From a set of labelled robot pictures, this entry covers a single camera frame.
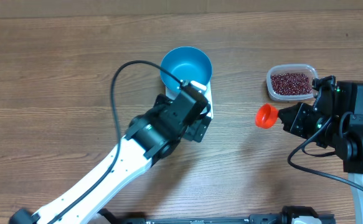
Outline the orange measuring scoop blue handle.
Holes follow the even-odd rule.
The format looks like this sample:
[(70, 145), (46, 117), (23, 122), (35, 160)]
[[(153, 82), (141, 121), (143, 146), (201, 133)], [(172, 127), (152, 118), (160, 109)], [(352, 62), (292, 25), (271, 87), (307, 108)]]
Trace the orange measuring scoop blue handle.
[(278, 110), (270, 105), (264, 104), (257, 112), (255, 116), (255, 124), (259, 128), (269, 129), (278, 119)]

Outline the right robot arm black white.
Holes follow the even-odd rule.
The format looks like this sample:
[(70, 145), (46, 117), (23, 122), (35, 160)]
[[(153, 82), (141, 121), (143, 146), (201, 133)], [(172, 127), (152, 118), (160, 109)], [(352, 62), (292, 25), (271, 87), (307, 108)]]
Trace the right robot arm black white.
[(336, 81), (334, 76), (315, 78), (316, 92), (312, 105), (297, 103), (279, 110), (284, 131), (305, 141), (290, 156), (313, 142), (317, 146), (332, 147), (332, 155), (342, 160), (344, 179), (318, 170), (299, 166), (288, 158), (295, 169), (342, 182), (351, 187), (356, 223), (363, 223), (363, 81)]

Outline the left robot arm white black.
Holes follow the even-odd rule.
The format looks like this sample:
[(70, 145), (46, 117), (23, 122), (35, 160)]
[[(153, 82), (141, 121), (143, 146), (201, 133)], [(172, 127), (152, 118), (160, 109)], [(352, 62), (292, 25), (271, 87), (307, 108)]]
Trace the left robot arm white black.
[(157, 96), (154, 106), (134, 117), (126, 134), (71, 189), (35, 213), (18, 210), (10, 223), (88, 223), (122, 188), (169, 156), (181, 139), (200, 142), (212, 119), (212, 100), (180, 92)]

